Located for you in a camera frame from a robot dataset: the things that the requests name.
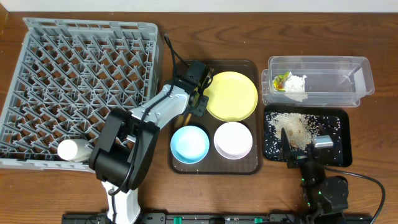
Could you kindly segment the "rice grains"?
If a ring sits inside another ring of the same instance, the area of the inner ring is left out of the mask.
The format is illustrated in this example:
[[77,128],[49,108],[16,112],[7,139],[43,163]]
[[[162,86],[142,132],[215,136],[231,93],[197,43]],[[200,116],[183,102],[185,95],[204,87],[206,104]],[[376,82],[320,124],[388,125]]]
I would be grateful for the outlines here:
[[333,142],[333,152],[337,156],[333,166],[343,165],[343,146],[341,120],[336,116],[319,116],[300,113],[266,112],[264,114],[264,150],[263,155],[270,161],[280,161],[281,130],[285,129],[291,150],[309,150],[312,138],[319,136],[318,123],[325,128]]

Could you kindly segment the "white paper napkin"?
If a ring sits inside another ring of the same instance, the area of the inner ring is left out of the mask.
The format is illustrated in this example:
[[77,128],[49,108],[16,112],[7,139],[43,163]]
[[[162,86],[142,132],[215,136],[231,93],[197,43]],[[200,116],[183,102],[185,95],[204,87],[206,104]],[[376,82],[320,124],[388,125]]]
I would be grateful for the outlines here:
[[302,102],[307,98],[307,94],[305,92],[305,79],[306,75],[296,76],[292,72],[289,72],[289,76],[287,77],[284,83],[284,90],[286,97]]

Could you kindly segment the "white bowl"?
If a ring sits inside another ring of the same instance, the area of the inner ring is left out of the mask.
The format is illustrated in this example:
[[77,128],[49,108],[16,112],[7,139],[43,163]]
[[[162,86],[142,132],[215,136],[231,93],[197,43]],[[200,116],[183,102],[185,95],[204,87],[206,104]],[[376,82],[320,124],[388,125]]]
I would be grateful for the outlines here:
[[229,160],[238,160],[251,151],[253,137],[242,123],[228,122],[216,130],[213,142],[221,156]]

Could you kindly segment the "green snack wrapper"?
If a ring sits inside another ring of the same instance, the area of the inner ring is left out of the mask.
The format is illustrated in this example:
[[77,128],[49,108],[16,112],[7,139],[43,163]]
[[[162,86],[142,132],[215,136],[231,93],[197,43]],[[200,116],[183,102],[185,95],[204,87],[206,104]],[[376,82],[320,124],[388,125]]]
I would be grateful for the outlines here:
[[290,72],[285,72],[284,74],[276,75],[272,82],[274,88],[277,91],[285,91],[284,85],[289,77],[290,77]]

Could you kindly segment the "white cup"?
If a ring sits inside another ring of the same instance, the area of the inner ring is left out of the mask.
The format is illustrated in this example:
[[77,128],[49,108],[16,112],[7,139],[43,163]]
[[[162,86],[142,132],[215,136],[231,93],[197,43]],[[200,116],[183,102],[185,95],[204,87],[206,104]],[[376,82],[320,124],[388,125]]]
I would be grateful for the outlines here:
[[84,162],[91,156],[92,149],[85,139],[66,139],[57,148],[58,155],[65,161]]

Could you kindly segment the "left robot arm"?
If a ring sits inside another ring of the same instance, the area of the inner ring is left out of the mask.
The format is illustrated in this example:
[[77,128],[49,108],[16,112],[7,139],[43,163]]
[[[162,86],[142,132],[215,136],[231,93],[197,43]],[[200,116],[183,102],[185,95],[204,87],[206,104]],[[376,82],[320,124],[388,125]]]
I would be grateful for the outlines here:
[[204,114],[213,73],[201,61],[187,64],[187,71],[167,80],[161,91],[137,108],[112,109],[88,160],[90,169],[106,189],[108,223],[135,223],[141,208],[137,189],[145,179],[159,133],[171,120],[185,113]]

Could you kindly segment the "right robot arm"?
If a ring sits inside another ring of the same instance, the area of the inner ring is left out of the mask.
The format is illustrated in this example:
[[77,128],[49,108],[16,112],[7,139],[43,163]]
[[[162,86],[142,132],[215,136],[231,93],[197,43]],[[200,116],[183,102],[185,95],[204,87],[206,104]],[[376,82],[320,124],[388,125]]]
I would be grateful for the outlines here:
[[341,176],[327,177],[326,165],[333,158],[334,142],[321,128],[321,135],[312,138],[306,151],[293,151],[288,134],[281,130],[280,159],[289,169],[300,169],[303,197],[308,205],[305,221],[313,223],[324,215],[341,213],[348,208],[348,181]]

